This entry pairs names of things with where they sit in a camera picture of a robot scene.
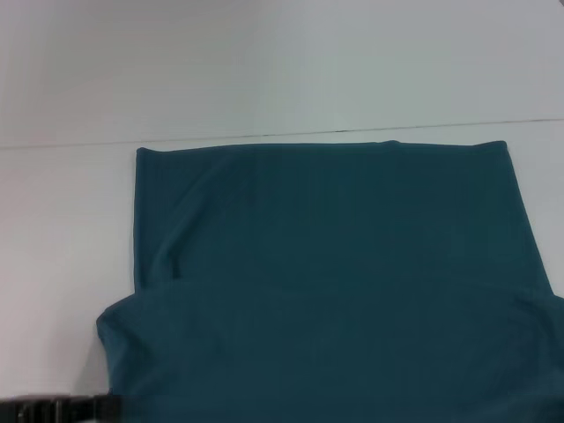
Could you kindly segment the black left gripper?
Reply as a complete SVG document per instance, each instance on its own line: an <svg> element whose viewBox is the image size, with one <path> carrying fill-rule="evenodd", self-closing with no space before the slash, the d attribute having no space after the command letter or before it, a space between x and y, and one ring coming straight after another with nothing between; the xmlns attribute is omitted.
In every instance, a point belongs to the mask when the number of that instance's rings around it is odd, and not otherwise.
<svg viewBox="0 0 564 423"><path fill-rule="evenodd" d="M1 423L120 422L122 398L114 395L18 397L1 400Z"/></svg>

